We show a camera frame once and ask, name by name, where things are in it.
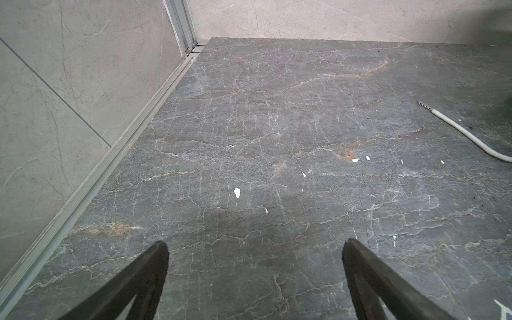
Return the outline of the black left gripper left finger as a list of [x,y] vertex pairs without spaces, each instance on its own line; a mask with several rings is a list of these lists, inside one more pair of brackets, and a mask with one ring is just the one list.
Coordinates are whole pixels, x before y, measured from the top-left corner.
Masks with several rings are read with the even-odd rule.
[[93,295],[62,319],[117,319],[131,305],[127,319],[153,319],[169,266],[166,243],[155,242]]

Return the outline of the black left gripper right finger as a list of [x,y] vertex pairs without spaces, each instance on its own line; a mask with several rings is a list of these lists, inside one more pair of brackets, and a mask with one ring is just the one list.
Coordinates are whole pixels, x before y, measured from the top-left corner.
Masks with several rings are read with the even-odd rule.
[[358,319],[453,319],[356,239],[342,250],[343,267]]

